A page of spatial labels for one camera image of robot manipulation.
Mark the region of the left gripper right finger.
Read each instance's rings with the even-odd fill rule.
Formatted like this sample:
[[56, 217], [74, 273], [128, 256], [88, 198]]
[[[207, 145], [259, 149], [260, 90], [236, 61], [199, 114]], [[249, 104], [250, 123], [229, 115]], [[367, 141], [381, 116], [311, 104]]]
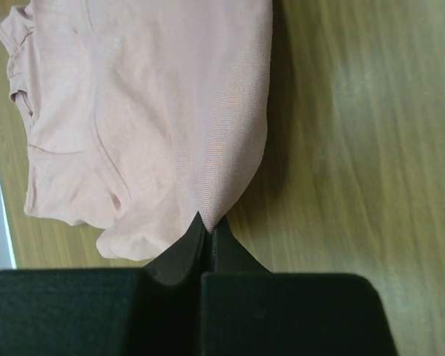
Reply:
[[378, 291], [343, 273], [272, 273], [222, 219], [202, 275], [201, 355], [396, 355]]

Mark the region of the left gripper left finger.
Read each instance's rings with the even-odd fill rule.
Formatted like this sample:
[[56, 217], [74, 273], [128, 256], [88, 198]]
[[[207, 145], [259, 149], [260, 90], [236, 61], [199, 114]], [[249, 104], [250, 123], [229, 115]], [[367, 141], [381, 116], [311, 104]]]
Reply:
[[0, 271], [0, 355], [197, 355], [205, 236], [195, 216], [144, 267]]

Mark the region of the dusty pink printed t-shirt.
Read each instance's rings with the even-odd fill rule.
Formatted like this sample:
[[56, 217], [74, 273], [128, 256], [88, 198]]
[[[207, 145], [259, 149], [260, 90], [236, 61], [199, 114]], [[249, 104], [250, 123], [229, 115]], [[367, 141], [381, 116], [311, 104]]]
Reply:
[[266, 145], [270, 1], [31, 1], [0, 22], [25, 213], [102, 230], [106, 258], [212, 230]]

